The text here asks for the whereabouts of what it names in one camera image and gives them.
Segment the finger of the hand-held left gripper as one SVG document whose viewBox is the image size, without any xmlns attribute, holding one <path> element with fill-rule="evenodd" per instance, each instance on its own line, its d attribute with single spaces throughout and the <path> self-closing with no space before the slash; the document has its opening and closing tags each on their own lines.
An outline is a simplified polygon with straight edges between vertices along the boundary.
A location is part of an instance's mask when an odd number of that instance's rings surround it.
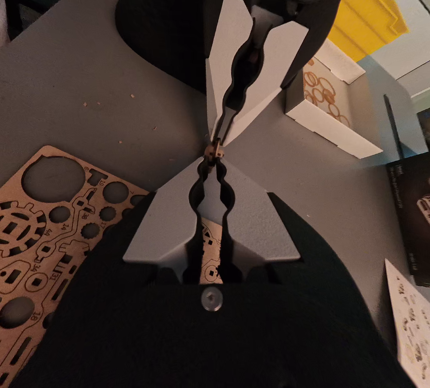
<svg viewBox="0 0 430 388">
<path fill-rule="evenodd" d="M 287 22 L 268 32 L 261 70 L 246 90 L 244 105 L 228 126 L 223 146 L 237 138 L 281 92 L 282 82 L 307 33 L 308 28 L 297 22 Z"/>
<path fill-rule="evenodd" d="M 207 124 L 211 139 L 221 124 L 223 101 L 233 83 L 239 49 L 249 41 L 254 21 L 244 0 L 223 0 L 209 57 L 206 59 Z"/>
</svg>

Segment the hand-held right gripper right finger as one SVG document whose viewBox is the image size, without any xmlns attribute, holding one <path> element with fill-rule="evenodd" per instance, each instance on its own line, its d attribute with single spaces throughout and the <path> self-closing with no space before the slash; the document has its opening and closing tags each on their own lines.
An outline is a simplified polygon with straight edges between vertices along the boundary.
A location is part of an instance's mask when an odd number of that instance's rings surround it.
<svg viewBox="0 0 430 388">
<path fill-rule="evenodd" d="M 243 280 L 256 267 L 298 261 L 300 253 L 278 214 L 269 192 L 237 167 L 216 161 L 222 218 L 222 280 Z"/>
</svg>

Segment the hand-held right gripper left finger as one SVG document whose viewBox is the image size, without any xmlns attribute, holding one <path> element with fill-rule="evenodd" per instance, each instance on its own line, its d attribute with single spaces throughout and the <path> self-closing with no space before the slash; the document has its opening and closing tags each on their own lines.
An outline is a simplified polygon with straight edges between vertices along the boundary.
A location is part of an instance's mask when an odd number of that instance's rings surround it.
<svg viewBox="0 0 430 388">
<path fill-rule="evenodd" d="M 203 255 L 201 216 L 208 159 L 200 157 L 160 187 L 123 261 L 172 269 L 180 281 L 199 282 Z"/>
</svg>

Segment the small curved wooden model part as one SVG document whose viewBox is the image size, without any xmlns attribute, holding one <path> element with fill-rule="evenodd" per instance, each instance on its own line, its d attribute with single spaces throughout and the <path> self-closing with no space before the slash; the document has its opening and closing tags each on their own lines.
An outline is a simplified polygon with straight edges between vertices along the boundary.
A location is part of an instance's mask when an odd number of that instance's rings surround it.
<svg viewBox="0 0 430 388">
<path fill-rule="evenodd" d="M 221 139 L 216 138 L 211 144 L 209 144 L 204 153 L 204 161 L 207 164 L 208 173 L 211 173 L 212 169 L 216 166 L 217 160 L 222 159 L 224 156 L 224 149 L 221 145 Z"/>
</svg>

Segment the laser-cut plywood parts sheet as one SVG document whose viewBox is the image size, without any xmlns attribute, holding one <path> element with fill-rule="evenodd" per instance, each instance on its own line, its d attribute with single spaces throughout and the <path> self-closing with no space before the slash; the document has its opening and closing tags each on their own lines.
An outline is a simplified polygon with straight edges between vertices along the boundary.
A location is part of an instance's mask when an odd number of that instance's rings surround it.
<svg viewBox="0 0 430 388">
<path fill-rule="evenodd" d="M 53 172 L 46 162 L 71 162 L 76 189 L 41 202 L 24 177 Z M 8 387 L 40 343 L 53 312 L 102 235 L 148 191 L 46 145 L 1 187 L 1 387 Z"/>
</svg>

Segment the pile of tan rubber bands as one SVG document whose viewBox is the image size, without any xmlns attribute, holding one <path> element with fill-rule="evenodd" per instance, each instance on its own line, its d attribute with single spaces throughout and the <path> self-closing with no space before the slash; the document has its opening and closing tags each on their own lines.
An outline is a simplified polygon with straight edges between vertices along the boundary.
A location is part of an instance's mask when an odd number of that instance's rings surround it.
<svg viewBox="0 0 430 388">
<path fill-rule="evenodd" d="M 306 100 L 352 128 L 348 85 L 315 57 L 303 68 L 303 89 Z"/>
</svg>

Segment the black quilted pad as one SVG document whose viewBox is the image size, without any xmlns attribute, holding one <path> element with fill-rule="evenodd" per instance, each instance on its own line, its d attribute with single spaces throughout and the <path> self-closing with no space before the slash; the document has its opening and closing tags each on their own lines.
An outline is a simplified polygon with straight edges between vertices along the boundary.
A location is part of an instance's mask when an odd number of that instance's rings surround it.
<svg viewBox="0 0 430 388">
<path fill-rule="evenodd" d="M 140 57 L 206 94 L 204 0 L 118 0 L 116 29 Z"/>
</svg>

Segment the yellow plastic bin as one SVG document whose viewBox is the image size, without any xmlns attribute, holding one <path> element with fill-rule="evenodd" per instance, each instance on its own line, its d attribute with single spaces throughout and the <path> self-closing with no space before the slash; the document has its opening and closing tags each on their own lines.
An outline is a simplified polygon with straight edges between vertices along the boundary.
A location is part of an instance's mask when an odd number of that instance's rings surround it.
<svg viewBox="0 0 430 388">
<path fill-rule="evenodd" d="M 395 0 L 341 0 L 328 39 L 358 62 L 408 32 Z"/>
</svg>

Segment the white cardboard box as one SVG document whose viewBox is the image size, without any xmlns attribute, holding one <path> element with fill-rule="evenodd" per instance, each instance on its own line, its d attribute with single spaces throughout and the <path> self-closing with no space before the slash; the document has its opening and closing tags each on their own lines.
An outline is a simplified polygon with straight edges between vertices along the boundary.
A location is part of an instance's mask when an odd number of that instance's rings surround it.
<svg viewBox="0 0 430 388">
<path fill-rule="evenodd" d="M 383 147 L 365 70 L 329 39 L 314 57 L 348 85 L 352 128 L 304 98 L 304 67 L 286 90 L 286 116 L 358 159 L 381 154 Z"/>
</svg>

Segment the thin black rod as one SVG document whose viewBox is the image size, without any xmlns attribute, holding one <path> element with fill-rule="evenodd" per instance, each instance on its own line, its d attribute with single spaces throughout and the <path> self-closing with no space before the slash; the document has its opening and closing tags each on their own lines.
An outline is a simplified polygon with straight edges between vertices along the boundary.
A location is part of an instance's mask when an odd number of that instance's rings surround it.
<svg viewBox="0 0 430 388">
<path fill-rule="evenodd" d="M 404 159 L 404 152 L 403 152 L 402 144 L 400 141 L 398 129 L 396 126 L 395 117 L 394 117 L 393 109 L 392 109 L 392 106 L 390 103 L 390 99 L 389 99 L 387 94 L 384 94 L 383 98 L 384 98 L 384 104 L 385 104 L 385 107 L 387 110 L 387 115 L 388 115 L 388 118 L 390 121 L 390 127 L 391 127 L 391 131 L 393 134 L 394 142 L 396 145 L 396 150 L 397 150 L 399 159 L 402 160 L 402 159 Z"/>
</svg>

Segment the black booklet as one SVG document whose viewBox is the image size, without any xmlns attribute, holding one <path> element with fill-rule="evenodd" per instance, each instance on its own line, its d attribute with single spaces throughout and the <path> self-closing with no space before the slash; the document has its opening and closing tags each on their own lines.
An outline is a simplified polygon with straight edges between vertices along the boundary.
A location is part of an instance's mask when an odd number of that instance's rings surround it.
<svg viewBox="0 0 430 388">
<path fill-rule="evenodd" d="M 421 287 L 430 286 L 430 153 L 387 164 L 409 272 Z"/>
</svg>

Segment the illustrated instruction booklet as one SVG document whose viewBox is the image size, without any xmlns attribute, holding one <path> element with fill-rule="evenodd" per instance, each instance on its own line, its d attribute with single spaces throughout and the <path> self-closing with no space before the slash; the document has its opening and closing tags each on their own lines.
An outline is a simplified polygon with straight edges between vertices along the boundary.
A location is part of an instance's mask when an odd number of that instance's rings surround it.
<svg viewBox="0 0 430 388">
<path fill-rule="evenodd" d="M 430 304 L 399 270 L 384 260 L 397 340 L 397 359 L 418 388 L 430 386 Z"/>
</svg>

